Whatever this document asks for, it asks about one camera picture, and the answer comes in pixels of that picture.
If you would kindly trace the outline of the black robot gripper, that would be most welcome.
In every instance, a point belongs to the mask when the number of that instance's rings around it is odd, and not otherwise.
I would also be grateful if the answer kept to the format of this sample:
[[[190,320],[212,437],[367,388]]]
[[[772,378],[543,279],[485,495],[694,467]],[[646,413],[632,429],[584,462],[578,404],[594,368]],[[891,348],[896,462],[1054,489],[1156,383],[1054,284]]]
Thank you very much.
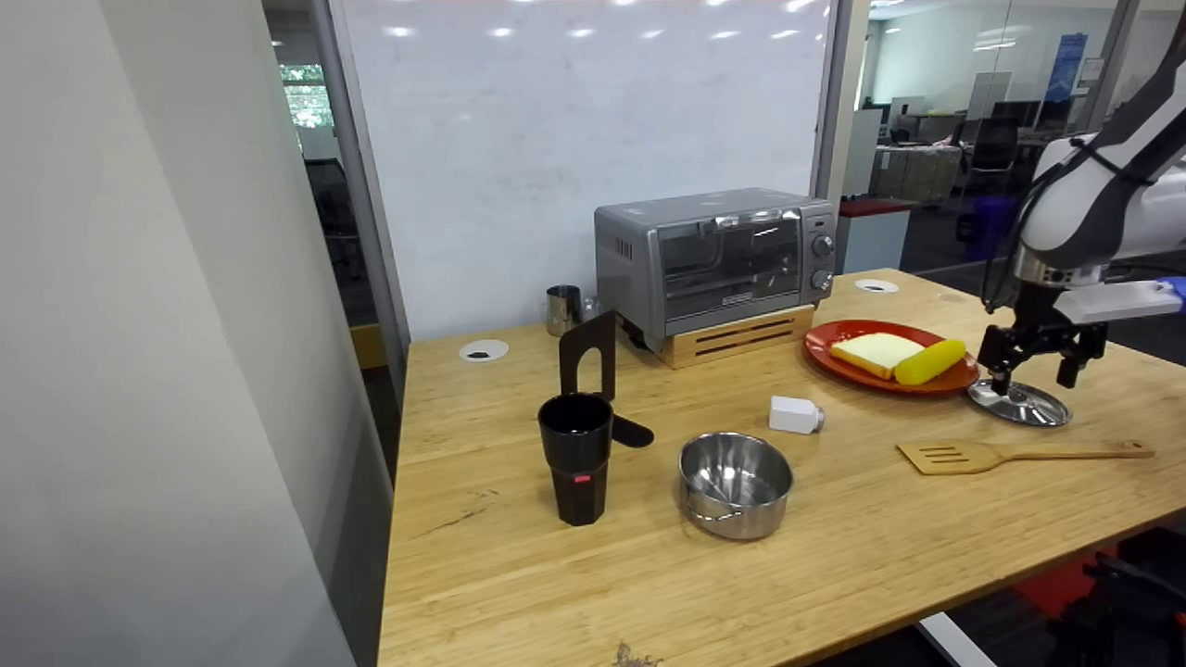
[[[1057,385],[1075,388],[1085,361],[1106,357],[1107,330],[1099,321],[1080,325],[1057,313],[1057,290],[1020,283],[1010,301],[1010,321],[991,325],[982,336],[982,362],[975,388],[982,398],[1003,398],[1007,369],[1040,353],[1062,353]]]

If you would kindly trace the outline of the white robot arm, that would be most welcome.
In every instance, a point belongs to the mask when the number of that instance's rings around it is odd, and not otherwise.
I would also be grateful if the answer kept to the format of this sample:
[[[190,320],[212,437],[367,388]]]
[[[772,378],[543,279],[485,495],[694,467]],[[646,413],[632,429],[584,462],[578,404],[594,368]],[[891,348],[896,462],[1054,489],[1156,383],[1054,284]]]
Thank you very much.
[[[1178,316],[1183,279],[1107,283],[1117,259],[1186,246],[1186,16],[1148,73],[1097,133],[1048,140],[1017,230],[1010,321],[982,335],[978,368],[1003,398],[1010,373],[1061,353],[1061,385],[1106,357],[1107,325]]]

